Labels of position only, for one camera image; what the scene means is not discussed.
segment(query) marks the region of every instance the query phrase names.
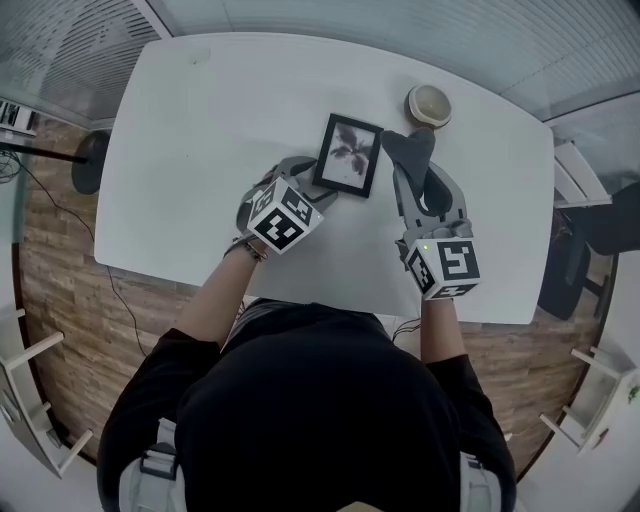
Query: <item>picture frame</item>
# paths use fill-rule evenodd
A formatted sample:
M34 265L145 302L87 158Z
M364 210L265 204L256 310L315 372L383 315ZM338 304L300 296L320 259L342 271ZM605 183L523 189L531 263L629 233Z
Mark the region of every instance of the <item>picture frame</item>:
M383 128L331 114L322 141L313 184L369 197Z

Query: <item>bracelet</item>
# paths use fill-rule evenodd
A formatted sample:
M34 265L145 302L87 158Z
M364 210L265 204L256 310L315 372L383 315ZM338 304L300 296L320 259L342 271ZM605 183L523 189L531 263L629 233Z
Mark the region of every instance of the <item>bracelet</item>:
M227 254L229 254L231 251L233 251L234 249L236 249L236 248L238 248L240 246L243 246L249 252L251 257L254 260L256 260L258 263L268 259L269 257L266 254L261 253L253 245L251 245L251 241L252 240L256 240L256 239L257 239L257 237L255 235L251 235L251 236L248 236L246 238L238 238L238 237L234 238L233 239L233 243L231 244L231 247L229 247L225 251L223 258Z

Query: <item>bowl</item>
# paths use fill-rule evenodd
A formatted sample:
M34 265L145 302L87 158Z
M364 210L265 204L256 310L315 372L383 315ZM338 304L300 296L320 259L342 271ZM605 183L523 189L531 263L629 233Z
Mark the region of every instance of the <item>bowl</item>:
M440 128L451 119L451 103L447 95L432 85L418 85L407 96L411 115L417 121Z

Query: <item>black picture frame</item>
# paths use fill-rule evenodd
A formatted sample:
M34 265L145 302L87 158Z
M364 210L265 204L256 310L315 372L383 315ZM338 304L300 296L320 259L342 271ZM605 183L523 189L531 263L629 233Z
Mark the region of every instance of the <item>black picture frame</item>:
M327 158L329 157L329 149L331 147L331 141L333 140L333 134L336 130L336 125L344 124L347 126L352 126L354 128L359 128L361 130L365 130L374 134L373 143L371 144L371 150L369 151L369 157L365 172L365 179L362 188L347 185L345 183L340 183L338 181L326 179L323 176L325 166L327 164ZM316 164L316 169L313 174L313 184L332 189L339 190L341 192L347 192L349 194L354 194L360 197L369 197L371 192L371 185L373 184L373 176L376 170L376 164L378 163L378 155L380 154L380 133L383 131L383 128L379 126L375 126L373 124L365 123L362 121L358 121L356 119L351 119L349 117L341 116L339 114L331 114L329 116L329 122L327 123L327 130L324 134L324 140L322 141L322 148L320 149L320 156L318 156L318 162Z

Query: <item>wooden floor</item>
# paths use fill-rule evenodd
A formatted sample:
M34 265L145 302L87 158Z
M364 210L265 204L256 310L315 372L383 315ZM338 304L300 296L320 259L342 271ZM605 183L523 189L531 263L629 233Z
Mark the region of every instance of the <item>wooden floor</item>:
M72 153L85 135L54 121L40 122L38 145ZM35 158L30 168L53 198L94 229L98 195L81 196L72 187L70 165ZM30 339L53 331L63 343L38 356L37 367L52 410L71 440L90 428L85 448L95 457L102 428L118 395L143 360L131 316L115 296L106 268L95 262L86 229L53 207L28 180L21 284ZM601 281L608 258L594 257L591 273ZM133 311L144 350L149 352L176 318L195 288L117 269L116 289ZM531 325L463 324L465 341L481 384L493 402L521 471L548 435L540 413L555 418L571 399L583 363L570 356L594 342L595 297L584 292L569 322L539 310Z

